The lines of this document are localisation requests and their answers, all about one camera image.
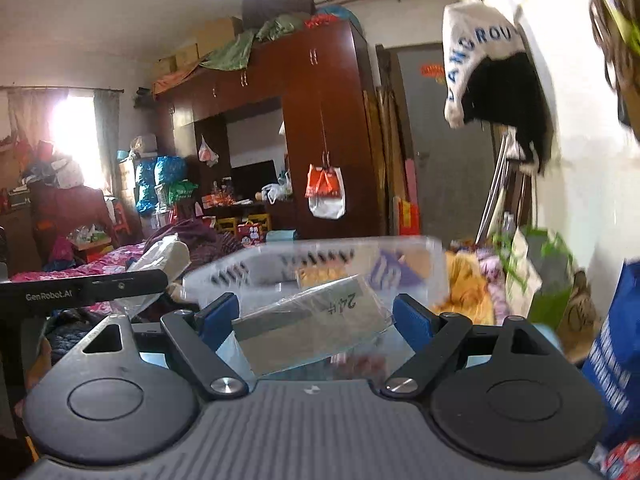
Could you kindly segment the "green and white tote bag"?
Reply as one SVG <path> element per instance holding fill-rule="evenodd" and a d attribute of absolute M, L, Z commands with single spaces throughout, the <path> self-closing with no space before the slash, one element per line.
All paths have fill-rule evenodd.
<path fill-rule="evenodd" d="M 506 276 L 508 313 L 556 330 L 574 284 L 574 257 L 562 236 L 523 226 L 511 235 L 498 232 L 491 241 Z"/>

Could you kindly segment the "black television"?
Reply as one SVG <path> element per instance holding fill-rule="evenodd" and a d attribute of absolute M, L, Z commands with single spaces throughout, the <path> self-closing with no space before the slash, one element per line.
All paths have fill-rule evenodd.
<path fill-rule="evenodd" d="M 255 195 L 268 184 L 278 182 L 276 165 L 269 159 L 231 168 L 231 182 L 237 200 L 254 200 Z"/>

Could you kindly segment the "red and white plastic bag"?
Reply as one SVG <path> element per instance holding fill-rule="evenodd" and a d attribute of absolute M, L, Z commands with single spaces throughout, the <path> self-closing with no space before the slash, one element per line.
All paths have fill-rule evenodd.
<path fill-rule="evenodd" d="M 342 170 L 336 167 L 309 166 L 305 197 L 314 218 L 338 220 L 346 212 L 346 194 Z"/>

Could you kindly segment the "pile of dark clothes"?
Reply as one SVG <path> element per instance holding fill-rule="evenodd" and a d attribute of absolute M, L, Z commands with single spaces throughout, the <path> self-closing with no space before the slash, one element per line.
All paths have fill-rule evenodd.
<path fill-rule="evenodd" d="M 148 252 L 156 242 L 171 235 L 177 235 L 178 240 L 189 248 L 191 264 L 188 271 L 243 249 L 242 244 L 230 232 L 218 233 L 210 226 L 206 226 L 201 219 L 188 219 L 156 230 L 146 240 L 143 251 Z"/>

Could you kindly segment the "metal crutches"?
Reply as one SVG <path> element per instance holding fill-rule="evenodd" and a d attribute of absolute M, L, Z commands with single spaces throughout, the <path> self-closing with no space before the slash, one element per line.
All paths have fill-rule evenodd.
<path fill-rule="evenodd" d="M 495 217 L 498 209 L 500 193 L 506 185 L 506 177 L 508 176 L 510 163 L 519 159 L 520 149 L 515 140 L 515 129 L 513 127 L 504 127 L 500 133 L 498 157 L 483 214 L 480 217 L 480 226 L 476 233 L 475 244 L 479 245 L 481 242 L 487 240 L 492 219 Z"/>

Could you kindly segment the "dark red wooden wardrobe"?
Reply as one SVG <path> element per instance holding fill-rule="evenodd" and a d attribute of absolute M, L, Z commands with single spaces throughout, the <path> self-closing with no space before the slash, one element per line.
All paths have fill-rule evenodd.
<path fill-rule="evenodd" d="M 380 138 L 371 133 L 374 100 L 368 45 L 349 21 L 300 30 L 254 47 L 244 70 L 197 68 L 155 97 L 158 149 L 180 155 L 200 195 L 231 172 L 228 122 L 281 107 L 293 200 L 284 224 L 303 238 L 378 236 L 386 231 L 378 172 Z M 314 217 L 305 196 L 308 169 L 340 168 L 341 219 Z"/>

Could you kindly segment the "white hoodie with blue letters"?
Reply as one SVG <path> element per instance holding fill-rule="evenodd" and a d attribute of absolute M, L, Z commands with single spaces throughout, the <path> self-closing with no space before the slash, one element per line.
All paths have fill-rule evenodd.
<path fill-rule="evenodd" d="M 480 0 L 445 6 L 442 48 L 447 87 L 444 116 L 454 129 L 464 124 L 462 98 L 480 62 L 485 58 L 503 60 L 525 51 L 515 26 L 500 11 Z"/>

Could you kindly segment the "green cloth on wardrobe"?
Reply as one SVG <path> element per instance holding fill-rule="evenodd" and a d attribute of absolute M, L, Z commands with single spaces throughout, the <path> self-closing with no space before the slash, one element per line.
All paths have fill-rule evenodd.
<path fill-rule="evenodd" d="M 207 22 L 195 32 L 200 65 L 221 72 L 247 68 L 255 42 L 265 44 L 294 34 L 308 18 L 311 15 L 304 12 L 285 13 L 249 28 L 233 16 Z"/>

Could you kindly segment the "grey metal door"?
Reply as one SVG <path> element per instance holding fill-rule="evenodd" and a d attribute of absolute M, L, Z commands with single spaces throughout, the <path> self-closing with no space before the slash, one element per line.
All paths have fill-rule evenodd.
<path fill-rule="evenodd" d="M 490 129 L 470 122 L 451 128 L 444 117 L 447 86 L 440 44 L 421 44 L 395 53 L 398 105 L 416 168 L 422 233 L 447 247 L 474 240 L 495 170 Z"/>

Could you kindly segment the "purple lid brown box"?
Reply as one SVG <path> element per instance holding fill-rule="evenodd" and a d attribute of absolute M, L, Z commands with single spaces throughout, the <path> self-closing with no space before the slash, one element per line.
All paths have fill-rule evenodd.
<path fill-rule="evenodd" d="M 380 250 L 368 275 L 374 290 L 419 287 L 432 274 L 431 253 L 423 248 L 406 252 Z"/>

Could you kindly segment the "yellow floral blanket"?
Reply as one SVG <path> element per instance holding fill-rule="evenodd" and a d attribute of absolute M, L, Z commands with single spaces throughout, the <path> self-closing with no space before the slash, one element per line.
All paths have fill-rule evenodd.
<path fill-rule="evenodd" d="M 482 266 L 474 252 L 446 252 L 446 263 L 448 296 L 432 310 L 462 314 L 475 325 L 496 325 L 498 292 L 503 291 L 501 272 Z"/>

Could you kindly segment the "clear bag marked 24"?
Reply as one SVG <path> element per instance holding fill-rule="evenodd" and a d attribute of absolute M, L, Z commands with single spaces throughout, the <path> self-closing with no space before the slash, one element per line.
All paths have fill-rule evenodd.
<path fill-rule="evenodd" d="M 392 324 L 392 312 L 360 275 L 314 286 L 233 322 L 258 376 L 292 370 L 346 351 Z"/>

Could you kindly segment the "blue shopping bag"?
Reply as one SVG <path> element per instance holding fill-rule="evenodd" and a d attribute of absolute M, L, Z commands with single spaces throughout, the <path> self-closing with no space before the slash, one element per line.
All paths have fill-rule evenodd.
<path fill-rule="evenodd" d="M 605 402 L 606 448 L 639 435 L 639 261 L 625 262 L 608 315 L 582 372 Z"/>

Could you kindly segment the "white plastic laundry basket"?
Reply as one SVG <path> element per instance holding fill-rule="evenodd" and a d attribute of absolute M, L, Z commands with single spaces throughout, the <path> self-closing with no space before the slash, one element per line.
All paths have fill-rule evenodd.
<path fill-rule="evenodd" d="M 182 279 L 186 300 L 204 308 L 225 292 L 239 299 L 241 312 L 249 314 L 314 286 L 368 275 L 380 250 L 423 248 L 432 256 L 432 274 L 424 286 L 374 290 L 390 306 L 399 294 L 408 294 L 427 307 L 448 296 L 447 263 L 442 243 L 425 236 L 290 240 L 244 248 L 187 273 Z"/>

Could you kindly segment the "window curtains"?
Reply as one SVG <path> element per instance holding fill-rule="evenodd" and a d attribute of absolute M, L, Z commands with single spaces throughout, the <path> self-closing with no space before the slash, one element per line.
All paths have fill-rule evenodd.
<path fill-rule="evenodd" d="M 6 99 L 8 141 L 24 185 L 118 192 L 119 92 L 18 88 Z"/>

